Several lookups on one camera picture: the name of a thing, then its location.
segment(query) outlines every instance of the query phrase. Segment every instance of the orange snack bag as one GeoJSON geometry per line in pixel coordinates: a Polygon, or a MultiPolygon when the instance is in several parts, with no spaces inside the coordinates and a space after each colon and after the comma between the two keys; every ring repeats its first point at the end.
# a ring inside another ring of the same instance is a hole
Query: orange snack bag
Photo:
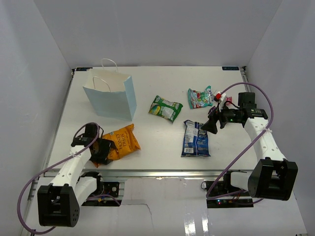
{"type": "Polygon", "coordinates": [[[134,124],[131,124],[109,134],[103,135],[104,139],[114,141],[117,148],[111,149],[108,159],[119,160],[134,151],[141,150],[136,137],[132,133],[133,128],[134,124]]]}

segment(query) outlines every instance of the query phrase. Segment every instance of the snack bag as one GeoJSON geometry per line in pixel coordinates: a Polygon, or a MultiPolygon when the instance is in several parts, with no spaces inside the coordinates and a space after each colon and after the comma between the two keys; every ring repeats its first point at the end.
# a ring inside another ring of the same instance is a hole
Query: snack bag
{"type": "Polygon", "coordinates": [[[202,123],[186,120],[182,156],[210,156],[208,134],[202,123]]]}
{"type": "Polygon", "coordinates": [[[163,117],[174,122],[178,114],[181,112],[183,105],[178,102],[169,102],[160,96],[156,96],[153,101],[149,113],[163,117]]]}
{"type": "Polygon", "coordinates": [[[188,89],[188,103],[191,109],[212,106],[213,99],[211,86],[208,86],[204,92],[188,89]]]}
{"type": "Polygon", "coordinates": [[[136,137],[132,133],[134,124],[128,125],[124,128],[103,135],[102,138],[112,140],[115,143],[117,149],[111,149],[108,155],[110,160],[119,160],[124,156],[133,153],[134,151],[141,150],[136,137]]]}

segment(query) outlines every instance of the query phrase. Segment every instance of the shopping bag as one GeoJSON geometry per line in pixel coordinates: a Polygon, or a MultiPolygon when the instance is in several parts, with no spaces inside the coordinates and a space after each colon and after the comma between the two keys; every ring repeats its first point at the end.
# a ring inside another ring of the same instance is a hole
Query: shopping bag
{"type": "Polygon", "coordinates": [[[119,73],[117,65],[116,72],[104,66],[88,70],[83,89],[98,116],[132,121],[137,107],[132,77],[119,73]]]}

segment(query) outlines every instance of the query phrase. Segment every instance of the white bag handle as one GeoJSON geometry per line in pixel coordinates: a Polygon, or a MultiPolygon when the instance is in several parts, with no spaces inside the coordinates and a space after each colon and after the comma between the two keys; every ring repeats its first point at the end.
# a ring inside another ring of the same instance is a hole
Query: white bag handle
{"type": "Polygon", "coordinates": [[[113,60],[108,59],[108,58],[103,58],[102,60],[100,60],[100,63],[102,64],[102,67],[103,67],[103,70],[105,70],[103,60],[109,60],[109,61],[113,62],[116,66],[116,72],[118,72],[118,66],[117,66],[116,62],[114,62],[113,60]]]}
{"type": "Polygon", "coordinates": [[[93,85],[94,85],[94,89],[95,89],[95,81],[94,81],[94,78],[98,78],[98,79],[102,80],[104,83],[106,83],[106,84],[107,84],[107,86],[108,86],[108,88],[109,88],[109,91],[110,91],[110,92],[112,92],[112,91],[110,90],[110,87],[109,87],[108,83],[107,83],[105,80],[103,80],[103,79],[101,79],[101,78],[99,78],[99,77],[97,77],[97,76],[93,76],[93,85]]]}

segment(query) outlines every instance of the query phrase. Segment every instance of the paper bag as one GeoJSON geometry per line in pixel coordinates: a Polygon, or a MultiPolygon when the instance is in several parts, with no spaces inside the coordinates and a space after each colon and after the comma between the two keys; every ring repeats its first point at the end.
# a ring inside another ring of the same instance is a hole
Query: paper bag
{"type": "Polygon", "coordinates": [[[132,121],[137,103],[131,75],[90,69],[83,89],[98,116],[132,121]]]}

